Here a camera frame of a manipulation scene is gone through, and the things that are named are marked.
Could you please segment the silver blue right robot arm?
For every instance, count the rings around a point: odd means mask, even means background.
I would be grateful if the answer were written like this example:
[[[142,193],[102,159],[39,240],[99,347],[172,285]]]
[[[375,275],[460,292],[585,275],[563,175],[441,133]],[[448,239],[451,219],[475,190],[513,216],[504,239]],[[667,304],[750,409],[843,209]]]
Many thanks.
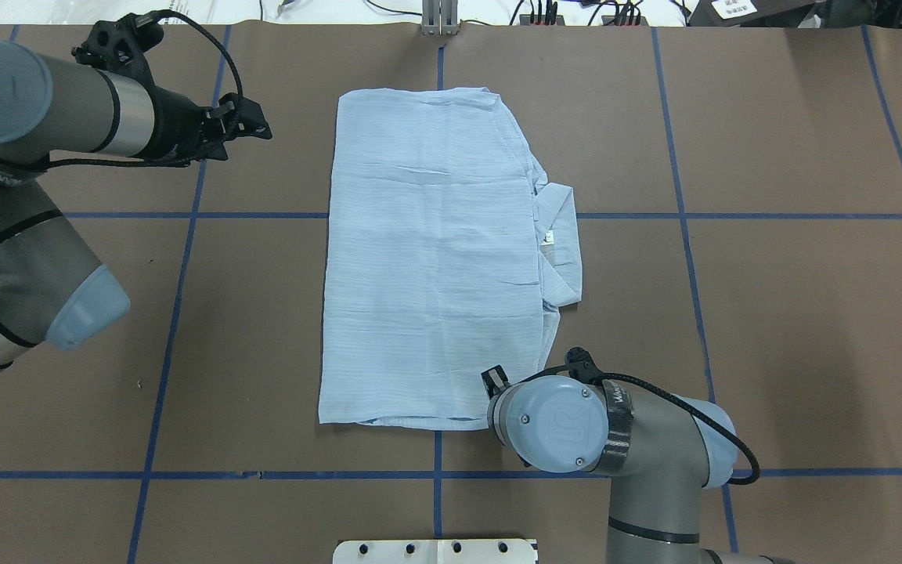
[[[503,367],[481,379],[488,425],[523,463],[609,479],[606,562],[774,561],[702,546],[702,493],[761,477],[758,458],[722,407],[602,371],[584,349],[522,381]]]

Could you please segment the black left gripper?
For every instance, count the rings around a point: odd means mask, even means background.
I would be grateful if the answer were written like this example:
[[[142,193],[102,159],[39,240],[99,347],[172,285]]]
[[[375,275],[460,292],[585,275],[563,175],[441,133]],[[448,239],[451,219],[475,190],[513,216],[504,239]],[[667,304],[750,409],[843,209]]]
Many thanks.
[[[272,138],[260,103],[239,93],[226,93],[214,107],[201,107],[182,94],[157,87],[153,101],[151,161],[225,161],[225,143],[239,138]]]

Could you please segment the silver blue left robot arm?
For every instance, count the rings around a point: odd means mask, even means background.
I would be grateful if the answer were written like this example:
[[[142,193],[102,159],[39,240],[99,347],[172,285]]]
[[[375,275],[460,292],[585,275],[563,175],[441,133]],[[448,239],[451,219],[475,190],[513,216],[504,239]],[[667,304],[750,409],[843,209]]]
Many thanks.
[[[100,21],[72,60],[0,42],[0,372],[42,343],[71,350],[128,313],[130,299],[40,178],[69,165],[186,168],[271,139],[235,62],[236,89],[210,106],[160,87],[146,60],[164,30],[151,15]]]

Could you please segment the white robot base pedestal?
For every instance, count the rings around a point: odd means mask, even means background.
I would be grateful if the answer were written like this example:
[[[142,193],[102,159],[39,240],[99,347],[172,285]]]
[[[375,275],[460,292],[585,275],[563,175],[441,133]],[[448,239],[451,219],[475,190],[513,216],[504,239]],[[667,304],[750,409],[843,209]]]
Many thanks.
[[[473,538],[343,541],[333,563],[538,563],[536,540]]]

